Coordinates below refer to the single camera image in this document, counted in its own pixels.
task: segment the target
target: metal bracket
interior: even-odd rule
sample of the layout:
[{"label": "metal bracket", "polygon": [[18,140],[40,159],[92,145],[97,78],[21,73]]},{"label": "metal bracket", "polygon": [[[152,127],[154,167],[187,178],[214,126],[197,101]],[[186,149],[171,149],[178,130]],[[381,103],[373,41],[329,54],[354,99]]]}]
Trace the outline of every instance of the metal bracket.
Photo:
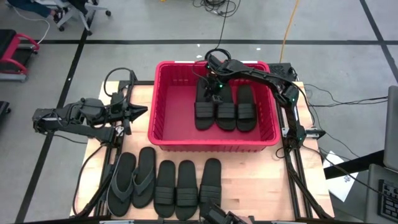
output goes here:
[{"label": "metal bracket", "polygon": [[[282,128],[283,137],[286,137],[288,131],[289,131],[289,128]],[[322,129],[318,129],[316,127],[312,127],[312,128],[306,129],[305,134],[307,134],[307,138],[314,138],[314,139],[318,140],[326,134],[326,131],[324,131]]]}]

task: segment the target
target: keyboard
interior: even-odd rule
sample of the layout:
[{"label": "keyboard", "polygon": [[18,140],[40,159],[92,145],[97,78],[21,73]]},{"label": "keyboard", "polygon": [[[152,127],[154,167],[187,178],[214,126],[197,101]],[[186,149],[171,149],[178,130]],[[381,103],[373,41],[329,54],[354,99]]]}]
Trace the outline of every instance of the keyboard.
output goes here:
[{"label": "keyboard", "polygon": [[395,200],[379,194],[377,214],[398,223],[398,184],[380,179],[379,191]]}]

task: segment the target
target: yellow cable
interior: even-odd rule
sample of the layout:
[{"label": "yellow cable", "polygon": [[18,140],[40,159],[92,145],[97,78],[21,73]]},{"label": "yellow cable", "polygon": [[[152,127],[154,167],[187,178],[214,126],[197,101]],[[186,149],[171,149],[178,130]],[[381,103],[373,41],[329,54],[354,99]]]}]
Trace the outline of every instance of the yellow cable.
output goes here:
[{"label": "yellow cable", "polygon": [[292,15],[290,16],[289,24],[287,25],[287,29],[286,29],[286,32],[285,32],[284,41],[283,41],[283,43],[282,43],[282,49],[280,50],[279,63],[282,63],[282,58],[284,57],[284,48],[285,48],[286,37],[287,37],[287,34],[289,33],[290,25],[292,25],[293,17],[294,17],[294,14],[296,13],[296,9],[297,9],[297,6],[298,6],[299,2],[300,2],[300,0],[296,0],[296,5],[294,6]]}]

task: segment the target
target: black strap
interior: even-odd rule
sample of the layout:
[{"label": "black strap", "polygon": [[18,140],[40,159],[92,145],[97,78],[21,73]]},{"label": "black strap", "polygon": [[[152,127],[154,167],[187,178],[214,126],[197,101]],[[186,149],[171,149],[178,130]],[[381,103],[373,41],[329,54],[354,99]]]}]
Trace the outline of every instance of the black strap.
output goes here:
[{"label": "black strap", "polygon": [[200,186],[200,203],[207,203],[208,200],[211,200],[213,203],[217,205],[221,205],[221,187],[215,186]]},{"label": "black strap", "polygon": [[162,205],[174,204],[174,187],[156,187],[155,203]]},{"label": "black strap", "polygon": [[116,181],[116,179],[118,178],[118,172],[119,172],[119,170],[117,170],[114,173],[114,176],[111,180],[111,188],[112,188],[113,193],[117,196],[117,198],[119,198],[121,202],[125,202],[126,199],[130,199],[131,193],[134,190],[134,186],[132,184],[132,177],[130,178],[129,187],[127,188],[126,191],[122,192],[121,190],[119,190],[118,183]]},{"label": "black strap", "polygon": [[195,102],[195,116],[197,118],[212,118],[214,116],[214,104],[210,102]]},{"label": "black strap", "polygon": [[132,175],[133,175],[133,179],[132,179],[132,182],[134,183],[134,191],[135,192],[137,192],[137,194],[138,194],[138,196],[140,196],[142,193],[143,193],[143,191],[145,191],[145,189],[149,186],[149,184],[152,182],[152,180],[154,179],[154,177],[155,177],[155,174],[154,174],[154,167],[152,167],[152,169],[150,170],[150,172],[149,172],[149,174],[148,174],[148,176],[147,177],[145,177],[145,179],[144,179],[144,181],[142,181],[142,183],[141,184],[137,184],[136,183],[136,175],[139,173],[139,167],[137,167],[133,172],[132,172]]},{"label": "black strap", "polygon": [[235,118],[235,104],[223,103],[218,105],[217,118]]},{"label": "black strap", "polygon": [[256,105],[252,103],[238,104],[238,119],[256,118]]},{"label": "black strap", "polygon": [[197,206],[198,188],[177,188],[177,206]]}]

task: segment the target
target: black flip-flop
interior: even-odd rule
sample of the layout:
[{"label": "black flip-flop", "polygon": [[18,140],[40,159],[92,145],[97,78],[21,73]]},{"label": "black flip-flop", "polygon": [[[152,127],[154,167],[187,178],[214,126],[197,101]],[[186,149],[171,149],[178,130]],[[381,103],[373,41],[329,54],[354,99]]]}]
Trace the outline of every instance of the black flip-flop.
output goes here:
[{"label": "black flip-flop", "polygon": [[257,109],[250,85],[240,85],[238,87],[237,99],[238,118],[236,126],[242,132],[252,131],[257,124]]},{"label": "black flip-flop", "polygon": [[195,165],[182,161],[178,167],[175,215],[178,220],[188,220],[198,209],[198,187]]},{"label": "black flip-flop", "polygon": [[195,127],[197,130],[206,130],[214,123],[213,102],[210,102],[205,97],[206,80],[200,78],[197,84],[197,98],[194,104],[195,107]]},{"label": "black flip-flop", "polygon": [[225,85],[220,90],[219,96],[223,102],[218,105],[216,123],[218,127],[225,131],[233,131],[236,127],[236,115],[231,87]]},{"label": "black flip-flop", "polygon": [[154,198],[156,179],[156,153],[154,148],[144,147],[141,149],[138,166],[133,175],[132,205],[136,208],[144,208]]},{"label": "black flip-flop", "polygon": [[201,178],[199,190],[200,216],[204,216],[206,203],[221,206],[221,162],[218,159],[208,159]]},{"label": "black flip-flop", "polygon": [[157,174],[154,208],[162,218],[171,217],[175,207],[175,165],[172,161],[162,161]]},{"label": "black flip-flop", "polygon": [[135,168],[136,157],[133,154],[124,152],[119,156],[111,185],[106,193],[108,209],[117,217],[122,217],[129,210],[131,194],[134,190],[132,172]]}]

